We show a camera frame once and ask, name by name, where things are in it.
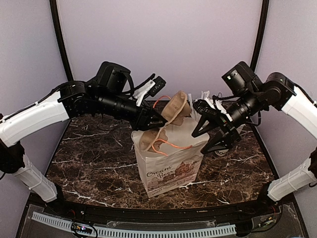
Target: orange string handle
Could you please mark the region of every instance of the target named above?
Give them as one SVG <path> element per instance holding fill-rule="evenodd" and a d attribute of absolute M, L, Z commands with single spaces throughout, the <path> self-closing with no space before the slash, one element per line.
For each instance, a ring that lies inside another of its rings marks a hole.
<path fill-rule="evenodd" d="M 157 99 L 157 101 L 154 103 L 153 108 L 155 108 L 155 106 L 157 105 L 158 101 L 161 100 L 162 98 L 168 98 L 169 100 L 171 100 L 170 96 L 168 95 L 163 95 L 161 96 L 159 99 Z"/>
<path fill-rule="evenodd" d="M 158 141 L 158 140 L 160 140 L 160 141 L 162 141 L 162 142 L 164 142 L 164 143 L 166 143 L 166 144 L 169 144 L 169 145 L 171 145 L 171 146 L 173 146 L 173 147 L 175 147 L 175 148 L 178 148 L 178 149 L 189 149 L 189 148 L 192 148 L 192 147 L 193 147 L 192 145 L 182 147 L 182 146 L 177 146 L 177 145 L 174 145 L 174 144 L 172 144 L 172 143 L 169 143 L 168 141 L 163 140 L 163 139 L 157 139 L 157 141 Z"/>
<path fill-rule="evenodd" d="M 165 156 L 168 155 L 168 154 L 166 154 L 166 153 L 164 153 L 164 152 L 161 152 L 161 151 L 156 150 L 156 149 L 154 148 L 154 145 L 152 145 L 152 149 L 153 149 L 155 152 L 159 153 L 159 154 L 162 154 L 162 155 L 165 155 Z"/>

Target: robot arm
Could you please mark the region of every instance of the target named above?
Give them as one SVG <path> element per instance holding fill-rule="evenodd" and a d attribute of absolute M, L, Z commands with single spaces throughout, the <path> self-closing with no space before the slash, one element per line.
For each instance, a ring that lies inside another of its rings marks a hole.
<path fill-rule="evenodd" d="M 233 97 L 239 99 L 228 109 L 220 106 L 221 101 L 218 97 L 205 98 L 194 103 L 194 109 L 202 116 L 193 131 L 193 137 L 220 127 L 220 131 L 202 149 L 203 154 L 232 148 L 232 144 L 241 139 L 236 128 L 248 123 L 249 118 L 254 114 L 262 110 L 268 111 L 269 106 L 291 116 L 317 139 L 316 102 L 299 85 L 283 74 L 272 73 L 267 81 L 262 83 L 246 63 L 240 62 L 222 78 L 232 90 Z M 258 201 L 276 202 L 316 181 L 317 150 L 298 168 L 266 184 L 260 192 Z"/>
<path fill-rule="evenodd" d="M 20 140 L 46 126 L 83 114 L 124 119 L 134 130 L 162 127 L 166 120 L 144 100 L 166 83 L 154 76 L 134 88 L 128 69 L 103 62 L 96 77 L 88 82 L 63 83 L 40 101 L 11 115 L 0 115 L 0 170 L 19 178 L 45 202 L 62 198 L 59 186 L 44 177 L 25 155 Z M 123 93 L 126 81 L 131 89 Z"/>

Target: white robot arm segment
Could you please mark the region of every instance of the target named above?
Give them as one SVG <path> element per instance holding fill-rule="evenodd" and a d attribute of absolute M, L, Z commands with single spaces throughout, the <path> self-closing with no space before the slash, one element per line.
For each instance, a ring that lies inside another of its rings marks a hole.
<path fill-rule="evenodd" d="M 55 92 L 47 99 L 22 111 L 21 113 L 0 123 L 0 139 L 11 147 L 24 137 L 57 122 L 69 119 L 63 103 L 59 103 L 60 92 Z"/>

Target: black cable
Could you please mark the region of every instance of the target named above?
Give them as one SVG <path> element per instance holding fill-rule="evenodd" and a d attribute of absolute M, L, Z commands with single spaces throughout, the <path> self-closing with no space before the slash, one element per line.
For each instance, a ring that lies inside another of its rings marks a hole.
<path fill-rule="evenodd" d="M 315 182 L 314 184 L 312 184 L 312 182 L 308 185 L 309 187 L 315 187 L 317 185 L 317 182 Z"/>
<path fill-rule="evenodd" d="M 48 206 L 48 205 L 46 205 L 46 204 L 45 204 L 45 206 L 48 207 L 48 208 L 49 208 L 53 213 L 55 213 L 57 216 L 69 219 L 69 217 L 63 216 L 63 215 L 57 213 L 56 211 L 54 211 L 54 209 L 51 208 L 50 206 Z M 81 221 L 81 220 L 78 220 L 78 219 L 75 219 L 75 218 L 71 218 L 71 220 L 72 220 L 72 221 L 79 222 L 79 223 L 84 224 L 84 225 L 90 226 L 90 227 L 96 232 L 95 238 L 98 238 L 98 231 L 97 231 L 97 229 L 96 229 L 93 225 L 90 224 L 90 222 L 84 222 L 84 221 Z"/>
<path fill-rule="evenodd" d="M 2 174 L 2 176 L 1 176 L 0 180 L 1 180 L 1 179 L 3 179 L 3 178 L 4 178 L 4 176 L 5 176 L 5 173 L 3 173 L 3 174 Z"/>
<path fill-rule="evenodd" d="M 253 228 L 252 230 L 248 230 L 248 231 L 238 231 L 238 230 L 236 230 L 236 232 L 237 232 L 237 234 L 267 232 L 267 231 L 271 230 L 273 227 L 275 227 L 277 225 L 277 223 L 281 220 L 282 215 L 283 215 L 283 201 L 281 203 L 280 215 L 277 217 L 275 223 L 271 227 L 267 228 L 266 230 L 257 231 L 257 229 L 261 228 L 261 227 L 257 226 L 255 228 Z"/>
<path fill-rule="evenodd" d="M 149 78 L 147 78 L 143 83 L 141 83 L 140 85 L 136 86 L 134 88 L 134 91 L 140 89 L 141 87 L 143 87 L 147 82 L 149 82 L 150 80 L 154 79 L 154 77 L 155 77 L 155 73 L 152 73 L 152 75 Z M 131 93 L 131 89 L 129 91 L 123 92 L 122 94 L 128 94 L 128 93 Z"/>
<path fill-rule="evenodd" d="M 246 124 L 248 124 L 248 125 L 254 125 L 254 126 L 259 126 L 259 125 L 261 125 L 261 122 L 262 122 L 261 111 L 258 111 L 258 123 L 246 122 Z"/>
<path fill-rule="evenodd" d="M 314 100 L 308 95 L 308 93 L 297 83 L 294 83 L 294 85 L 298 87 L 302 91 L 302 93 L 308 98 L 308 100 L 317 108 L 317 105 L 315 104 Z"/>
<path fill-rule="evenodd" d="M 133 80 L 132 80 L 130 75 L 127 76 L 127 79 L 128 79 L 129 86 L 130 86 L 130 96 L 131 96 L 131 98 L 133 98 L 133 94 L 134 94 L 136 89 L 134 88 L 134 83 L 133 83 Z"/>
<path fill-rule="evenodd" d="M 259 55 L 260 55 L 263 36 L 264 36 L 266 18 L 267 18 L 267 13 L 268 13 L 268 4 L 269 4 L 269 0 L 262 1 L 262 8 L 261 8 L 261 15 L 260 15 L 257 39 L 256 39 L 256 43 L 254 45 L 253 55 L 252 55 L 252 59 L 251 59 L 251 63 L 250 63 L 250 68 L 253 71 L 256 70 L 257 63 L 259 60 Z"/>
<path fill-rule="evenodd" d="M 104 115 L 103 115 L 103 114 L 102 114 L 101 116 L 102 116 L 102 120 L 101 120 L 101 121 L 98 123 L 98 125 L 97 125 L 97 128 L 98 128 L 99 130 L 111 132 L 111 131 L 115 131 L 115 130 L 117 130 L 117 129 L 118 129 L 119 125 L 117 125 L 117 126 L 113 127 L 111 130 L 108 130 L 108 129 L 102 129 L 102 128 L 100 127 L 100 125 L 101 125 L 101 123 L 103 123 L 103 122 L 104 122 L 105 117 L 104 117 Z"/>

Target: black frame pole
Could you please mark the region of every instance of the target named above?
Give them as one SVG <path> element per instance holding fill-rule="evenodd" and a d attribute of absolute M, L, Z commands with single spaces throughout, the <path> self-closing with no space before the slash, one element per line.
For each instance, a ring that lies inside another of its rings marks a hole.
<path fill-rule="evenodd" d="M 66 53 L 65 43 L 64 43 L 64 39 L 63 39 L 63 34 L 61 32 L 56 0 L 50 0 L 50 5 L 51 5 L 51 13 L 52 13 L 52 19 L 53 19 L 57 44 L 58 44 L 58 48 L 59 48 L 60 57 L 61 57 L 61 60 L 63 62 L 63 65 L 64 65 L 66 77 L 67 77 L 68 81 L 73 81 L 74 78 L 73 78 L 73 75 L 71 73 L 70 64 L 68 61 L 68 56 Z"/>
<path fill-rule="evenodd" d="M 257 34 L 256 43 L 254 45 L 253 55 L 252 55 L 251 64 L 250 64 L 250 68 L 253 71 L 256 70 L 257 63 L 259 60 L 259 55 L 260 55 L 263 36 L 264 36 L 266 18 L 268 13 L 268 5 L 269 5 L 269 0 L 262 1 L 262 9 L 261 9 L 261 15 L 260 15 L 258 34 Z"/>

